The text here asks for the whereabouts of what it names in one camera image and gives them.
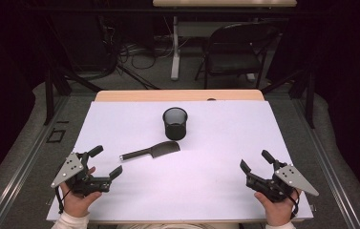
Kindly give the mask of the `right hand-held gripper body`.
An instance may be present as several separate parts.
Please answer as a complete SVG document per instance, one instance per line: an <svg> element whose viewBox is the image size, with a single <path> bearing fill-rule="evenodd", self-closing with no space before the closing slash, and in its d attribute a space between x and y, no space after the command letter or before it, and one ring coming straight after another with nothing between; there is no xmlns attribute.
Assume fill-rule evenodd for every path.
<svg viewBox="0 0 360 229"><path fill-rule="evenodd" d="M264 179L251 172L251 175L246 177L246 186L264 194L272 202L281 202L290 198L295 190L301 190L316 197L319 195L313 185L293 165L276 159L272 165L274 173L271 179Z"/></svg>

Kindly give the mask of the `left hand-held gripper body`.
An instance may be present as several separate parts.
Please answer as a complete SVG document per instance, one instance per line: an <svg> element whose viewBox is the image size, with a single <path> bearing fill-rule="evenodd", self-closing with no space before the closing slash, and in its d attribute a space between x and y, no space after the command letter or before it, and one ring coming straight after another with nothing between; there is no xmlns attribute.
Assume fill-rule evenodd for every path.
<svg viewBox="0 0 360 229"><path fill-rule="evenodd" d="M71 153L61 164L58 173L51 183L56 188L65 183L76 194L88 196L93 192L108 192L112 179L110 177L94 177L89 173L88 159L96 153Z"/></svg>

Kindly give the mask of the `black comb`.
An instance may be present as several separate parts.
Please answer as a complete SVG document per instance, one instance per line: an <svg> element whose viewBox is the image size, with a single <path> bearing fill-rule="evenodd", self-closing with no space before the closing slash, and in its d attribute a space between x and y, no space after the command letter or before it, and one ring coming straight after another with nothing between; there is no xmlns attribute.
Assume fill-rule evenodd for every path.
<svg viewBox="0 0 360 229"><path fill-rule="evenodd" d="M121 161L136 158L139 156L150 155L152 158L158 156L164 156L170 153L178 152L180 150L180 145L176 141L164 141L158 143L152 147L134 151L132 153L124 154L119 157Z"/></svg>

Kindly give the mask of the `black mesh cup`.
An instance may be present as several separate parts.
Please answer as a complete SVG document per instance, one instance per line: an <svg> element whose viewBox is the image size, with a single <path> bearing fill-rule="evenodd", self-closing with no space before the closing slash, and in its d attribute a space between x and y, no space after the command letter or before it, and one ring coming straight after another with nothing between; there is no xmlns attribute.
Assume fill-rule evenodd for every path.
<svg viewBox="0 0 360 229"><path fill-rule="evenodd" d="M171 140L181 140L186 136L187 112L180 107L172 107L162 115L165 135Z"/></svg>

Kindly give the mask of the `person's right hand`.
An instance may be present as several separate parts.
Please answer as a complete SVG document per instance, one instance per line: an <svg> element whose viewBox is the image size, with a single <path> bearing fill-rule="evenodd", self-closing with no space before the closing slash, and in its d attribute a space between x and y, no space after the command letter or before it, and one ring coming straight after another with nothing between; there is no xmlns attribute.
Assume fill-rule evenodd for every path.
<svg viewBox="0 0 360 229"><path fill-rule="evenodd" d="M291 199L284 199L282 202L271 202L264 194L256 192L254 197L263 205L265 209L266 224L283 225L291 222L292 208L294 200L297 200L301 191L297 190L291 194Z"/></svg>

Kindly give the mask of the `person's left hand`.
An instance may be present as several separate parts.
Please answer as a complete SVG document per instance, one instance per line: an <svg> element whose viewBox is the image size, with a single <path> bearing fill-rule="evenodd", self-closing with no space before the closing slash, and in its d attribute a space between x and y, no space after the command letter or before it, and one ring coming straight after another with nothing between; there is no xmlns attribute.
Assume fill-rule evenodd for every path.
<svg viewBox="0 0 360 229"><path fill-rule="evenodd" d="M75 194L65 182L59 187L63 193L63 212L75 218L86 217L89 214L89 207L102 196L100 192L93 192L88 196Z"/></svg>

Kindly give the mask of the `white board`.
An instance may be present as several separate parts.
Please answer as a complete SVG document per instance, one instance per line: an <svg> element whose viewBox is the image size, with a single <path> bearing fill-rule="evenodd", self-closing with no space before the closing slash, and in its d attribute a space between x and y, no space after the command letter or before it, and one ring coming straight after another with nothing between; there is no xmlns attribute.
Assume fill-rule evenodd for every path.
<svg viewBox="0 0 360 229"><path fill-rule="evenodd" d="M74 146L85 152L100 145L90 159L100 177L116 167L122 174L90 208L91 222L190 223L262 220L265 212L245 185L240 163L270 178L269 151L288 162L281 131L266 101L185 101L186 135L180 150L165 156L123 154L165 141L163 113L169 102L94 102Z"/></svg>

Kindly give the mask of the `black metal stand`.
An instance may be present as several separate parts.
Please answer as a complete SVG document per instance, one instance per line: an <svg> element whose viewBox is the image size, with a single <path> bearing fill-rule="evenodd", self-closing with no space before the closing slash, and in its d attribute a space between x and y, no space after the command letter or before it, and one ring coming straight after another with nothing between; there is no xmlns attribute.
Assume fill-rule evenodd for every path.
<svg viewBox="0 0 360 229"><path fill-rule="evenodd" d="M262 94L268 94L271 91L292 81L292 86L288 91L290 98L301 98L303 93L306 93L305 102L305 120L311 129L314 129L313 122L313 105L315 94L315 74L308 69L301 69L293 72L292 74L283 77L282 79L271 83L269 86L261 89Z"/></svg>
<svg viewBox="0 0 360 229"><path fill-rule="evenodd" d="M68 84L67 78L77 82L78 84L90 89L95 93L101 91L100 87L87 81L86 79L74 73L73 71L67 69L66 67L57 66L55 68L50 68L48 72L45 74L45 94L46 94L46 119L44 122L45 125L48 125L51 122L55 114L53 89L57 89L57 91L62 96L68 96L72 92L72 88Z"/></svg>

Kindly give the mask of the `wooden table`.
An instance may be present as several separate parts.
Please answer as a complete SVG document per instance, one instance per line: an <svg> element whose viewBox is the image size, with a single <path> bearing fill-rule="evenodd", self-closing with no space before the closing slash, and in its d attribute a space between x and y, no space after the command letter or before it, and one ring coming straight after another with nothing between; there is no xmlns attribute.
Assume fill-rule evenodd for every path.
<svg viewBox="0 0 360 229"><path fill-rule="evenodd" d="M132 101L206 101L206 100L254 100L264 101L260 90L133 90L101 91L96 102Z"/></svg>

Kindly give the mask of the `black folding chair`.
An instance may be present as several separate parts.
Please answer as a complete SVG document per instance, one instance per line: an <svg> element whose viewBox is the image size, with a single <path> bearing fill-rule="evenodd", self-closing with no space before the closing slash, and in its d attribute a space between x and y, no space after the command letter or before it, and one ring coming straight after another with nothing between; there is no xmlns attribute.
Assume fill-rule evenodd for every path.
<svg viewBox="0 0 360 229"><path fill-rule="evenodd" d="M268 47L280 30L270 23L235 23L215 30L207 40L202 60L194 77L203 73L203 87L208 76L254 74L255 88L262 79Z"/></svg>

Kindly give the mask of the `white desk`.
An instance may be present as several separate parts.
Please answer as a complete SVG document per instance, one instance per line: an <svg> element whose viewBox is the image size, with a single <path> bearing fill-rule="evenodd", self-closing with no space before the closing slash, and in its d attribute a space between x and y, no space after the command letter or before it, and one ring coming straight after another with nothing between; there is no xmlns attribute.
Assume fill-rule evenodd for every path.
<svg viewBox="0 0 360 229"><path fill-rule="evenodd" d="M297 0L153 0L153 6L165 10L200 10L202 8L228 10L230 8L252 10L283 10L293 9ZM177 16L173 17L173 61L171 79L180 77L180 44L181 37L208 37L219 26L219 22L184 22Z"/></svg>

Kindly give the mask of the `grey metal floor rail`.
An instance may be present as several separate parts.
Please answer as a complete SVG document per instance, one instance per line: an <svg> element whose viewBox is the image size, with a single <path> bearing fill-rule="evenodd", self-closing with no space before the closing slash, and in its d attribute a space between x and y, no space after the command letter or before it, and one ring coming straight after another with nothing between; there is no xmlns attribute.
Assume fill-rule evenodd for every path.
<svg viewBox="0 0 360 229"><path fill-rule="evenodd" d="M46 220L54 199L50 181L72 149L68 97L56 102L55 115L43 123L38 102L27 125L0 165L0 229L50 229Z"/></svg>
<svg viewBox="0 0 360 229"><path fill-rule="evenodd" d="M338 176L333 169L331 162L328 158L327 152L321 143L315 130L307 123L305 116L305 106L300 100L293 99L292 104L295 107L296 113L301 119L306 132L310 136L311 142L315 148L315 155L320 165L322 172L328 183L328 187L333 195L333 198L345 220L348 229L360 229L360 220L355 213L353 206L348 198L345 189L342 186Z"/></svg>

